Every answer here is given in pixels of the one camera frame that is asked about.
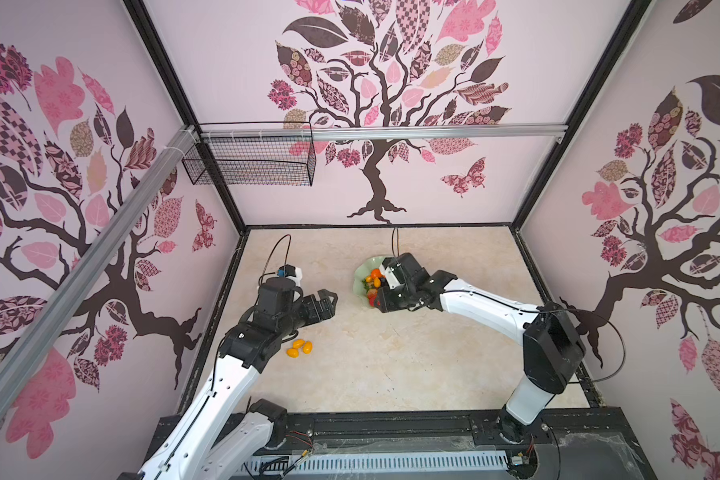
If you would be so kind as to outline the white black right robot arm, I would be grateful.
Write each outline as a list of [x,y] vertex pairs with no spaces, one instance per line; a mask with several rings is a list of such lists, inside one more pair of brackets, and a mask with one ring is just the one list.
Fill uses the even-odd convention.
[[533,305],[482,290],[456,274],[428,273],[410,253],[383,259],[373,306],[383,313],[436,310],[472,320],[521,349],[523,374],[497,414],[494,430],[520,444],[530,427],[564,393],[586,353],[567,310],[554,302]]

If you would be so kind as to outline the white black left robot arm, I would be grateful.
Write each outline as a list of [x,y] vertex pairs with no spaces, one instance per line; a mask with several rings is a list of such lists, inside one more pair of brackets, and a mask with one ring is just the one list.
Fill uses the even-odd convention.
[[272,402],[251,405],[227,435],[234,408],[258,380],[283,340],[334,317],[338,295],[305,295],[297,277],[272,277],[258,287],[254,305],[221,340],[207,381],[172,432],[136,472],[121,479],[229,479],[257,451],[283,442],[286,410]]

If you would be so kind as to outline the red strawberry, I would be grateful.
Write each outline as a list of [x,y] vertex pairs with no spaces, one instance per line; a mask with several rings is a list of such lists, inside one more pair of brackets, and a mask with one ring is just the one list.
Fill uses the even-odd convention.
[[368,302],[371,306],[375,305],[377,293],[378,293],[378,291],[376,289],[371,289],[367,292]]

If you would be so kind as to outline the green scalloped fruit bowl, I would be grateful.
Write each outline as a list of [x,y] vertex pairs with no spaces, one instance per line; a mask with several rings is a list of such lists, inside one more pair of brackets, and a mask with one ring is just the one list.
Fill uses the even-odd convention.
[[[392,287],[392,285],[388,282],[389,278],[385,274],[385,267],[384,267],[385,260],[390,260],[390,257],[386,257],[386,256],[371,257],[370,259],[364,261],[355,270],[354,277],[353,277],[353,284],[352,284],[353,293],[356,296],[358,296],[359,298],[365,300],[367,304],[369,304],[368,298],[367,298],[367,292],[369,290],[376,289],[378,291],[383,284],[387,284],[390,287]],[[379,288],[375,288],[373,286],[373,280],[371,283],[365,282],[365,278],[367,276],[371,276],[371,271],[376,268],[378,268],[382,273],[382,277],[379,278],[381,281],[381,286]]]

